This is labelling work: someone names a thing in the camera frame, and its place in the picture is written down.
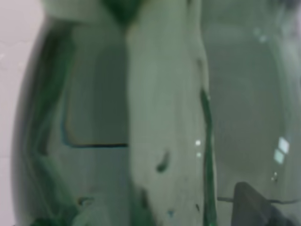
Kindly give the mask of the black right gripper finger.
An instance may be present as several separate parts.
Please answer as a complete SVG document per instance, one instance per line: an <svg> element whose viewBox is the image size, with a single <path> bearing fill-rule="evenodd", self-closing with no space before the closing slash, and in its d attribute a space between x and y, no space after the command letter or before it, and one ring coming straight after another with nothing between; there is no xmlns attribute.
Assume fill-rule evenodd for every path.
<svg viewBox="0 0 301 226"><path fill-rule="evenodd" d="M237 183L234 190L232 226L293 226L285 217L248 183Z"/></svg>

